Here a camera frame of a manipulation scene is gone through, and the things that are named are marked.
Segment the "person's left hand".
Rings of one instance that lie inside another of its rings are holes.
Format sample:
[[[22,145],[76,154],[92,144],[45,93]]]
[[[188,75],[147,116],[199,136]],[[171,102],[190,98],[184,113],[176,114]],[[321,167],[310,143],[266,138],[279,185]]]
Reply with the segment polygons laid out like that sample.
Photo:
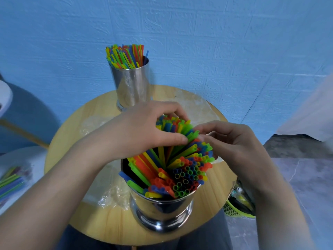
[[[153,135],[156,122],[162,115],[189,120],[188,115],[177,102],[150,101],[129,108],[101,128],[101,147],[106,163],[129,158],[154,148]]]

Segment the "person's right hand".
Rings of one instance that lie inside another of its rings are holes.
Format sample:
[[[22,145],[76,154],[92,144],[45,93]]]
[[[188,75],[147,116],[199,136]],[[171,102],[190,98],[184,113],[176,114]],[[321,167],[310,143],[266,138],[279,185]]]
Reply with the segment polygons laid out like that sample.
[[[272,160],[249,126],[210,121],[194,127],[200,135],[227,135],[229,168],[252,190],[262,190],[269,179]]]

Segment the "large bundle of colourful straws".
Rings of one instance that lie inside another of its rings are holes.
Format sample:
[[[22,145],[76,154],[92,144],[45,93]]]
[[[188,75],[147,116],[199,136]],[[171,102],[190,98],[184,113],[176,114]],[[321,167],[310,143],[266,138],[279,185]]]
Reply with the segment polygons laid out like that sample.
[[[130,187],[149,198],[171,195],[174,199],[195,192],[207,181],[207,170],[215,161],[212,147],[202,142],[190,121],[162,115],[156,128],[188,138],[182,146],[161,146],[123,160],[119,175]]]

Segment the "person's right forearm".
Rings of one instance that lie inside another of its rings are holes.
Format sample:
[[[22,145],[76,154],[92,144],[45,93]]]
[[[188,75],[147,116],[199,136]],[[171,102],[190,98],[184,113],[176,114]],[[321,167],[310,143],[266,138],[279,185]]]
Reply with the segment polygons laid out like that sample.
[[[260,250],[317,250],[294,192],[281,175],[255,180],[253,186],[241,182],[255,202]]]

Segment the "person's left forearm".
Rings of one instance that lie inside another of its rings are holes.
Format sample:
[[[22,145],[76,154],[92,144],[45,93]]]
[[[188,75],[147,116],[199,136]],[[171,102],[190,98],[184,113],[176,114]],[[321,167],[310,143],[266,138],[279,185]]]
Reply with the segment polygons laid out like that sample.
[[[77,142],[0,216],[0,250],[52,250],[92,182],[106,164],[103,126]]]

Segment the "clear plastic wrapper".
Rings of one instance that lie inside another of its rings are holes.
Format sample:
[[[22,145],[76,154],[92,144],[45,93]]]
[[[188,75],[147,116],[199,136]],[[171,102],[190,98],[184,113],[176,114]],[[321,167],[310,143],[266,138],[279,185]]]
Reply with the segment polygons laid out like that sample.
[[[109,121],[110,118],[101,117],[101,116],[91,116],[85,119],[81,126],[80,126],[80,135],[81,137],[85,137],[92,131],[98,129],[103,124],[105,124],[107,121]]]
[[[217,113],[213,111],[210,104],[204,98],[185,90],[177,89],[166,96],[156,96],[155,100],[178,102],[187,113],[193,126],[220,120]]]
[[[102,208],[114,208],[119,206],[126,211],[130,208],[130,188],[126,181],[119,175],[121,170],[121,160],[115,160],[107,164],[103,170],[106,172],[107,180],[104,181],[104,191],[98,201],[98,206]]]

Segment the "green plastic basket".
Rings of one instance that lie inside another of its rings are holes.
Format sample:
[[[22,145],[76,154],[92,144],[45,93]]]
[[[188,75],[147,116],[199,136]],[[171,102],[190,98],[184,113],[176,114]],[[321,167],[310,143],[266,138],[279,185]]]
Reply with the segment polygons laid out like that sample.
[[[236,180],[230,196],[223,205],[223,210],[229,217],[256,218],[255,203],[239,179]]]

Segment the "narrow steel cup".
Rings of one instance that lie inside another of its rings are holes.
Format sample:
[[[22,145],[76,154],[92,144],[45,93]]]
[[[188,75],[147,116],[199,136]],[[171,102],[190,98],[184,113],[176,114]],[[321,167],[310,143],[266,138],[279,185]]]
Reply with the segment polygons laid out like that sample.
[[[117,93],[117,108],[124,112],[140,102],[152,100],[151,85],[149,82],[149,59],[144,56],[144,66],[136,69],[117,69],[109,65],[113,75]]]

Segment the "wide steel cup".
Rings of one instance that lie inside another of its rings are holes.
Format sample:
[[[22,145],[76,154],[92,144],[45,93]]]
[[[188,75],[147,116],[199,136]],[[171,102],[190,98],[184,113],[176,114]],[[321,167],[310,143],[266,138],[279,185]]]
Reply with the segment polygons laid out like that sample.
[[[194,206],[194,194],[174,199],[171,195],[149,198],[130,186],[130,209],[136,221],[144,228],[158,233],[179,229],[189,219]]]

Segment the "person's grey trousers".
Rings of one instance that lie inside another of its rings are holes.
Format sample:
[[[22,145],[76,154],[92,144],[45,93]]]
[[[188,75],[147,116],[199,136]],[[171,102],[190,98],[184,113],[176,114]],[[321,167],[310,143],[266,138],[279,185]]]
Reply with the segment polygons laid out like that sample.
[[[69,225],[55,250],[132,250],[132,247],[92,239]],[[139,246],[136,250],[233,250],[233,247],[225,214],[221,210],[187,235],[168,242]]]

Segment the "small bundle of colourful straws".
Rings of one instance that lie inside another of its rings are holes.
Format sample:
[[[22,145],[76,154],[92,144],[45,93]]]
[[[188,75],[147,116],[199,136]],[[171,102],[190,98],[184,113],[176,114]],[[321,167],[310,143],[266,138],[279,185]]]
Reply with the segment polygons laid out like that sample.
[[[105,48],[106,60],[111,68],[132,70],[148,64],[149,50],[144,50],[144,45],[116,44]]]

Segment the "bagged pack of colourful straws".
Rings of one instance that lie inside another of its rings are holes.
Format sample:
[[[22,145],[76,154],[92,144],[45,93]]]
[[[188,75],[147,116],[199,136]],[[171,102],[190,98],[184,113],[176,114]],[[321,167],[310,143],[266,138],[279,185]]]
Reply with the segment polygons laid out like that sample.
[[[0,209],[17,193],[31,186],[33,167],[14,165],[0,178]]]

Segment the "white chair with wooden leg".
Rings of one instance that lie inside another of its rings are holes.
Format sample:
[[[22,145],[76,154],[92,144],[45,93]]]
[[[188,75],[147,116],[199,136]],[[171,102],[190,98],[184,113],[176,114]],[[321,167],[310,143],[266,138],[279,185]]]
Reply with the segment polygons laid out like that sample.
[[[5,83],[3,80],[0,79],[0,126],[10,130],[11,132],[27,139],[28,141],[40,147],[48,149],[49,144],[45,143],[37,136],[27,132],[26,130],[23,130],[22,128],[2,118],[2,116],[9,109],[12,100],[13,100],[13,92],[11,88],[8,86],[7,83]]]

